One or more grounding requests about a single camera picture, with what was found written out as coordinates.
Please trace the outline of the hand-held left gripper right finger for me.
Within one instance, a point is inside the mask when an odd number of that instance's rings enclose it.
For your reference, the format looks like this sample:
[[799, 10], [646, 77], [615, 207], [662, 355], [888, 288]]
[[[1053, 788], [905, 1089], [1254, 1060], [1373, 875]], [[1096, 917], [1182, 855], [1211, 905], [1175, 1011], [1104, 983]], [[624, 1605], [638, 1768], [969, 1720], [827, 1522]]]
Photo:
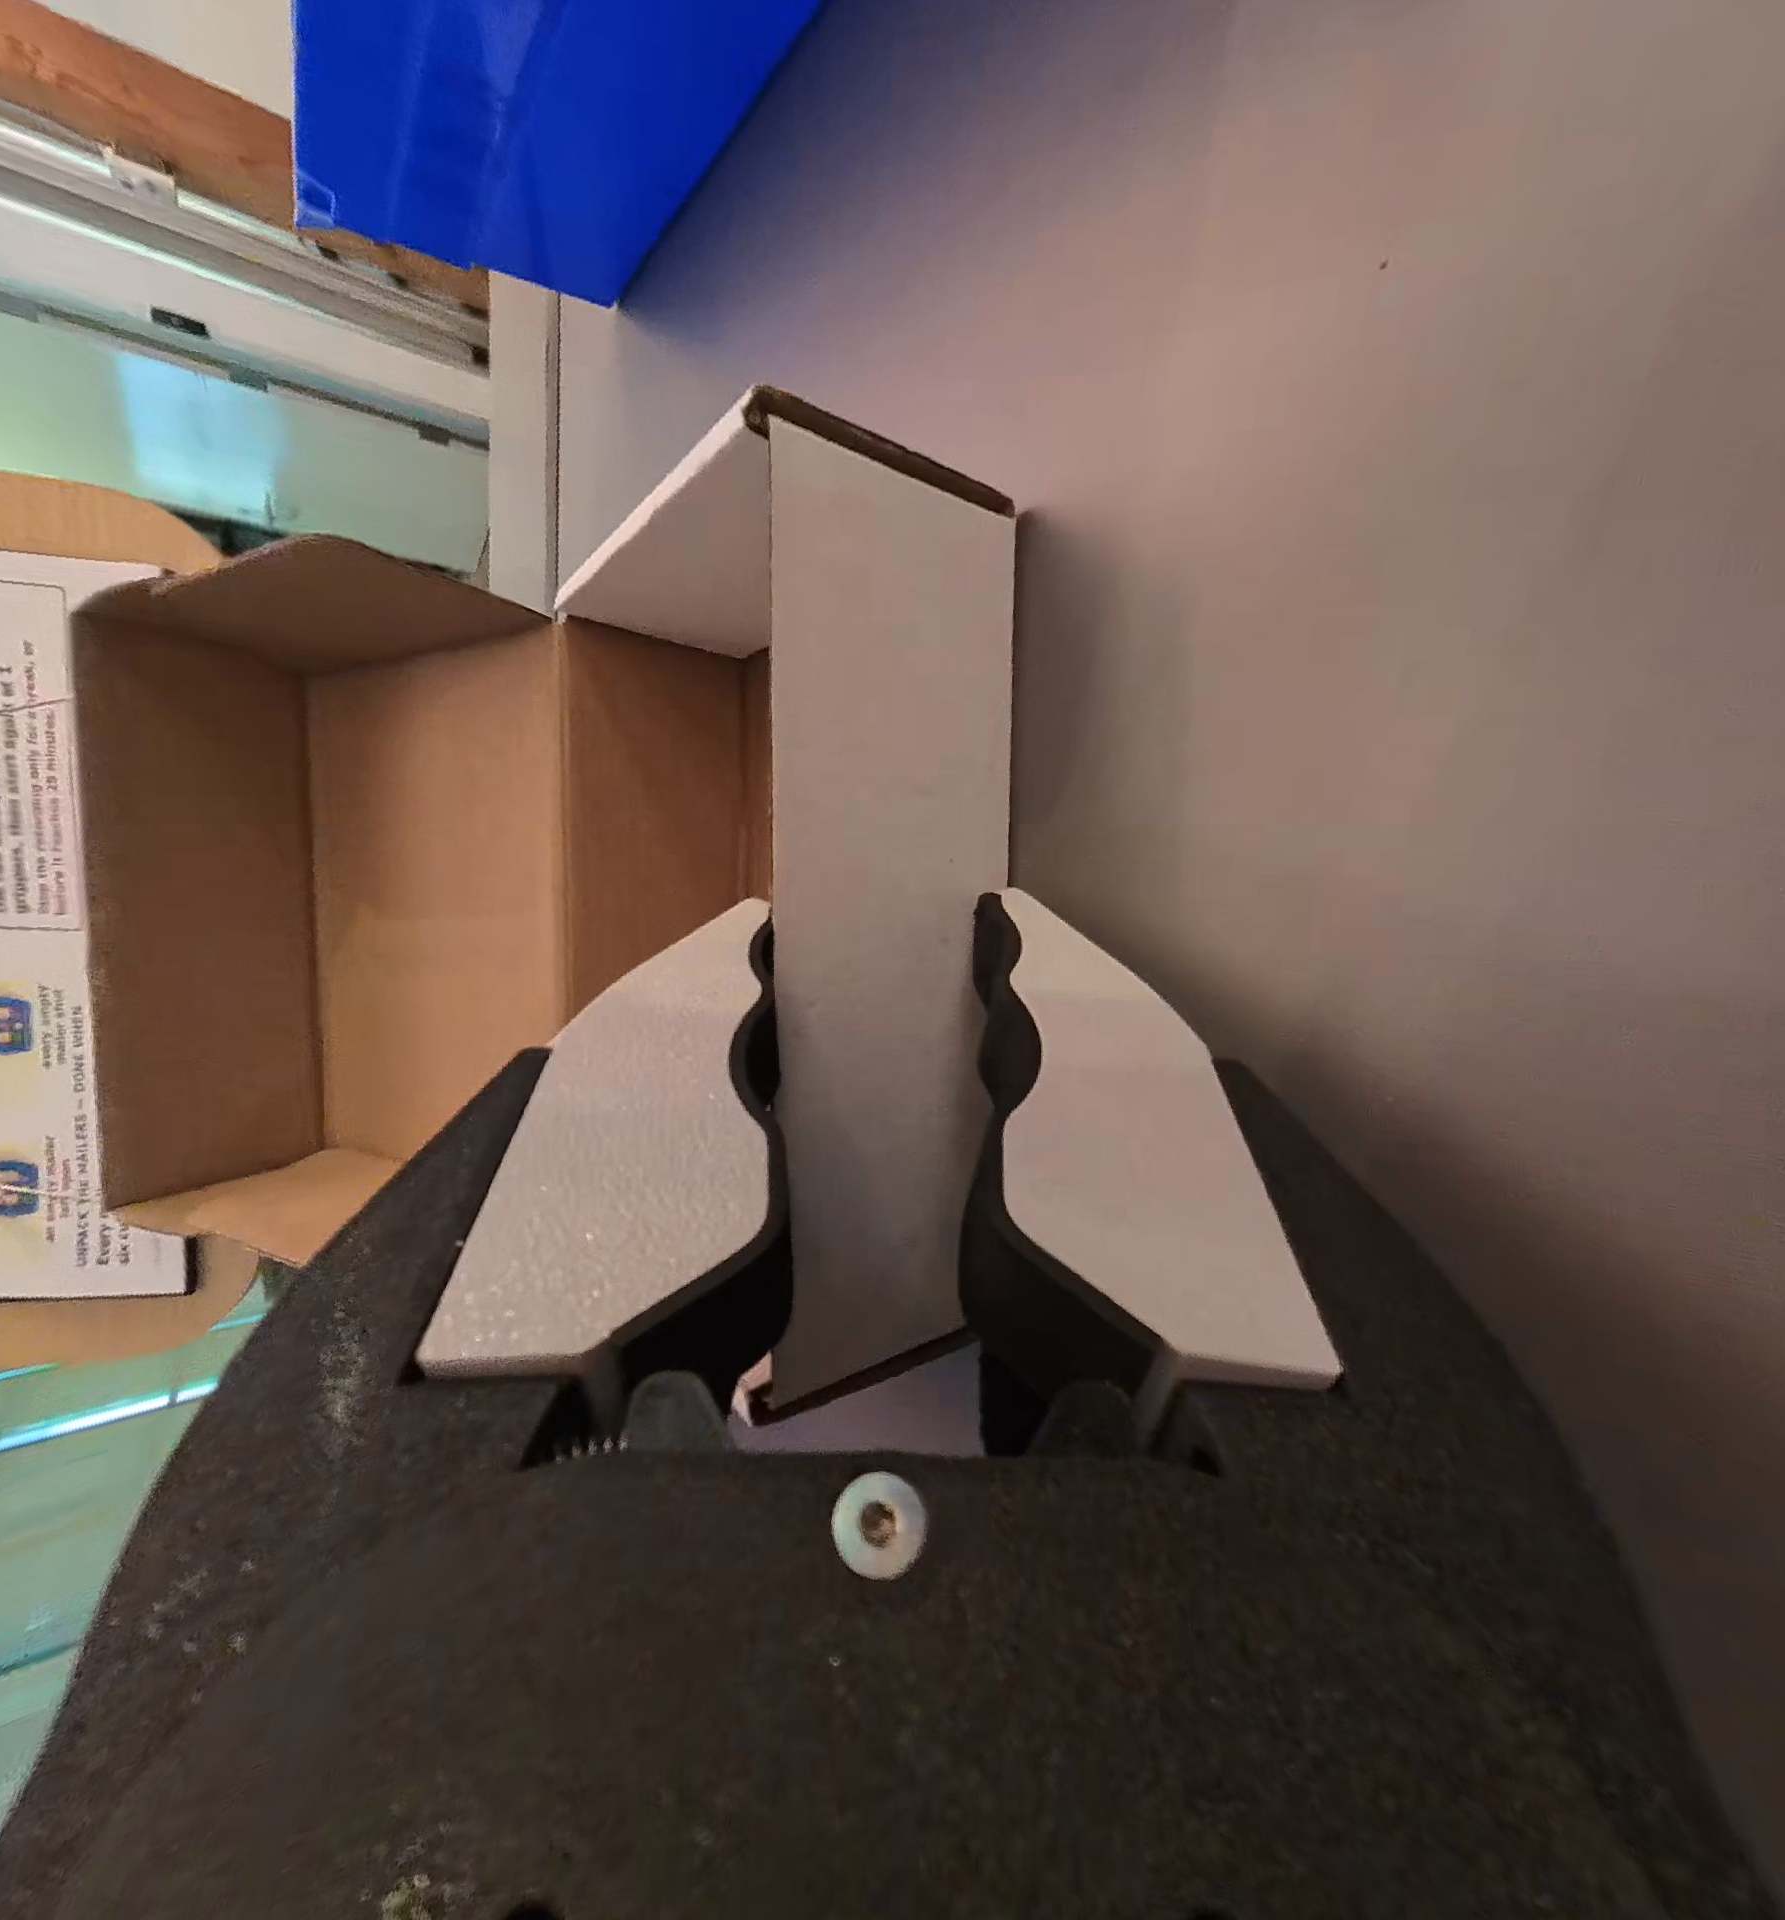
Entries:
[[973, 908], [991, 1124], [962, 1309], [1028, 1389], [1332, 1389], [1341, 1357], [1215, 1053], [1141, 976], [1012, 885]]

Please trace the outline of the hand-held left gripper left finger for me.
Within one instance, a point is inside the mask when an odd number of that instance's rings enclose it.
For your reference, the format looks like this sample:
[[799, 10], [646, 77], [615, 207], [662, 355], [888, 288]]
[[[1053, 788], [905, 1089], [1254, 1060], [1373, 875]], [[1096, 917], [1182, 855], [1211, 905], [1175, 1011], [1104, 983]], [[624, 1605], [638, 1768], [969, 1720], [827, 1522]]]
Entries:
[[737, 899], [556, 1036], [417, 1343], [428, 1377], [737, 1384], [792, 1318], [772, 911]]

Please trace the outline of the white cardboard mailer box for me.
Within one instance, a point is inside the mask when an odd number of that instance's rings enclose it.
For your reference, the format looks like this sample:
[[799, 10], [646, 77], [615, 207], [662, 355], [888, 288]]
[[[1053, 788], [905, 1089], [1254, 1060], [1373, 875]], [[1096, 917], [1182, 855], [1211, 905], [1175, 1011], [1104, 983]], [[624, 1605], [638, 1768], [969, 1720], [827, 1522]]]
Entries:
[[523, 1047], [772, 911], [786, 1405], [962, 1324], [1014, 503], [747, 390], [540, 614], [346, 539], [71, 616], [105, 1205], [304, 1261]]

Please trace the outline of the blue plastic bin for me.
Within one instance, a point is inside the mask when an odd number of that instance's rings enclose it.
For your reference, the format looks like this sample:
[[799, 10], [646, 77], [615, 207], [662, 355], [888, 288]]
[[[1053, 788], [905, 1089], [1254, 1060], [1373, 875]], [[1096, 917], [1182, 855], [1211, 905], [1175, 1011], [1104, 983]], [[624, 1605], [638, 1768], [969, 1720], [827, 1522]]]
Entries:
[[817, 3], [295, 3], [295, 217], [615, 307]]

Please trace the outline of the printed instruction sheet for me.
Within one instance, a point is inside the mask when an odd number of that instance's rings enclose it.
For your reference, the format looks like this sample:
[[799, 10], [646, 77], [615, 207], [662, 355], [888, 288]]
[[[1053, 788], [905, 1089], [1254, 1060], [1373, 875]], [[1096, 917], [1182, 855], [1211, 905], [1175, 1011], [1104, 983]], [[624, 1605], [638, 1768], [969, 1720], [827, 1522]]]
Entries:
[[139, 562], [0, 549], [0, 1303], [195, 1289], [184, 1237], [105, 1206], [71, 616]]

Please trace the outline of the clipboard with instruction sheet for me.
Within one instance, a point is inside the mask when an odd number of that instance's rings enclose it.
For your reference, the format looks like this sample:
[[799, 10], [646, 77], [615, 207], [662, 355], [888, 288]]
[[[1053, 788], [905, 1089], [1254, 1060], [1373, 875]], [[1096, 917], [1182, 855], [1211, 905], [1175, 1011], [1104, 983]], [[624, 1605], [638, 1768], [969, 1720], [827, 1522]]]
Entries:
[[[79, 562], [146, 562], [204, 574], [223, 552], [175, 513], [114, 490], [0, 471], [0, 549]], [[239, 1311], [259, 1254], [204, 1237], [184, 1298], [108, 1303], [0, 1303], [0, 1373], [42, 1363], [114, 1363], [186, 1345]]]

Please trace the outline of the wooden beam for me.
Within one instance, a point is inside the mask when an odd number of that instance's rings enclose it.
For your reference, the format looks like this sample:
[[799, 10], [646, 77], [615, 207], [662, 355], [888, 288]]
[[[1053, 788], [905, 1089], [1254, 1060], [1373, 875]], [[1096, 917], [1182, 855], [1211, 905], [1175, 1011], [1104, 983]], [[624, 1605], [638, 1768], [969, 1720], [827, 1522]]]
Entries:
[[485, 322], [489, 278], [424, 252], [295, 223], [292, 126], [282, 110], [159, 60], [44, 3], [0, 3], [0, 106], [26, 110], [204, 203], [226, 204], [343, 265]]

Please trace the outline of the aluminium frame rail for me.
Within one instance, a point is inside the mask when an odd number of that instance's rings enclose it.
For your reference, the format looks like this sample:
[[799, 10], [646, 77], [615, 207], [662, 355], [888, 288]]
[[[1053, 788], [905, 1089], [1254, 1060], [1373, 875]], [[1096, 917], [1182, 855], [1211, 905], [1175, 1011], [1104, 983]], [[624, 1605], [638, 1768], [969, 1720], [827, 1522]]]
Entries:
[[5, 104], [0, 203], [295, 301], [424, 358], [489, 371], [489, 322], [469, 304], [424, 291], [385, 265], [336, 258], [310, 236], [184, 188], [152, 161], [126, 160], [85, 133]]

